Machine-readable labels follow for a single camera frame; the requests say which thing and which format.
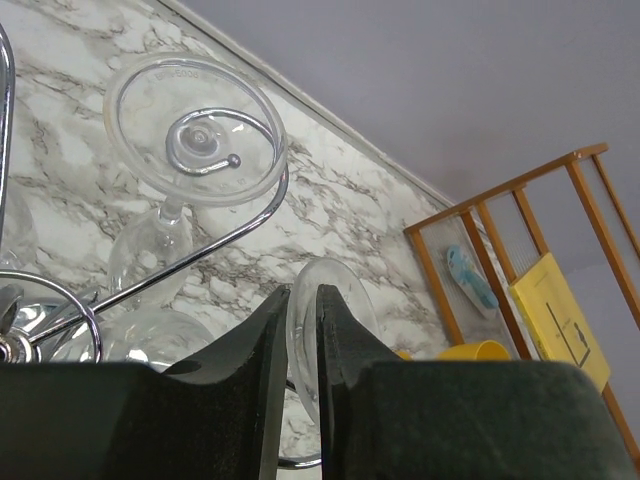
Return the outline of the blue patterned small item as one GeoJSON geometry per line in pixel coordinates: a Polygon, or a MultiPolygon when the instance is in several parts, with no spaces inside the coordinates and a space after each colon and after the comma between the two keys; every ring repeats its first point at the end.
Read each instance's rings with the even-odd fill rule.
{"type": "Polygon", "coordinates": [[[498,299],[466,251],[459,245],[450,245],[446,262],[454,282],[479,313],[488,320],[495,319],[499,311],[498,299]]]}

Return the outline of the clear wine glass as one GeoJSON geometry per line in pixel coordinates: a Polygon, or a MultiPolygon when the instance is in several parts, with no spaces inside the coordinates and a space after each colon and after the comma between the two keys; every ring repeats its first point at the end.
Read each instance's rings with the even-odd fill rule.
{"type": "Polygon", "coordinates": [[[287,306],[286,348],[291,381],[316,425],[320,423],[316,350],[316,294],[320,285],[337,287],[355,319],[374,336],[380,335],[370,297],[351,268],[333,258],[316,258],[300,271],[287,306]]]}
{"type": "Polygon", "coordinates": [[[99,323],[102,360],[139,362],[163,372],[214,341],[211,332],[184,313],[140,308],[99,323]]]}
{"type": "Polygon", "coordinates": [[[287,135],[266,94],[229,66],[186,53],[146,55],[114,74],[103,102],[116,157],[163,202],[117,236],[108,261],[113,304],[165,305],[197,261],[266,223],[289,184],[287,135]],[[188,207],[268,197],[250,220],[196,248],[188,207]]]}

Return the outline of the yellow plastic wine glass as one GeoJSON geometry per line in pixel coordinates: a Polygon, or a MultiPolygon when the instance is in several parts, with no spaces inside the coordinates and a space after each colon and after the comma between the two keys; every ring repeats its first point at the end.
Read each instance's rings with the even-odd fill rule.
{"type": "Polygon", "coordinates": [[[494,340],[464,343],[449,347],[428,361],[509,361],[507,349],[494,340]]]}

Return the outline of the yellow book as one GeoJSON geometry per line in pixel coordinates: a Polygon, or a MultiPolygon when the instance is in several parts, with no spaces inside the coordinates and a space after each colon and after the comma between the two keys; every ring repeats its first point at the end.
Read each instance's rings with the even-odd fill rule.
{"type": "Polygon", "coordinates": [[[577,367],[602,391],[610,367],[554,256],[541,256],[509,293],[539,358],[577,367]]]}

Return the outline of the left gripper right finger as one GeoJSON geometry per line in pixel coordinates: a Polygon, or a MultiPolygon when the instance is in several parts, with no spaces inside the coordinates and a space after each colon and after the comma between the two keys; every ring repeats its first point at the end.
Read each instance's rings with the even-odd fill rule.
{"type": "Polygon", "coordinates": [[[326,479],[632,479],[591,380],[549,361],[407,361],[317,292],[326,479]]]}

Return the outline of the wooden shelf rack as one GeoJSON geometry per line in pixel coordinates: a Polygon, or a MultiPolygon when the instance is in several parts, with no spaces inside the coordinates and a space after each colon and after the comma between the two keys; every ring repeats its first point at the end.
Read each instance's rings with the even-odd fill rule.
{"type": "Polygon", "coordinates": [[[558,263],[611,370],[603,399],[632,458],[639,455],[639,231],[596,144],[514,177],[406,229],[449,341],[492,339],[539,359],[509,286],[541,256],[558,263]],[[499,302],[484,318],[451,277],[459,245],[499,302]]]}

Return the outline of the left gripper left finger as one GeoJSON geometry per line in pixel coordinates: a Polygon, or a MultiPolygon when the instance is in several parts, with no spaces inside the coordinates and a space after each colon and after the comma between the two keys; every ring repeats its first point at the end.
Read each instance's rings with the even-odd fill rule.
{"type": "Polygon", "coordinates": [[[140,363],[3,364],[5,479],[272,479],[290,291],[164,372],[140,363]]]}

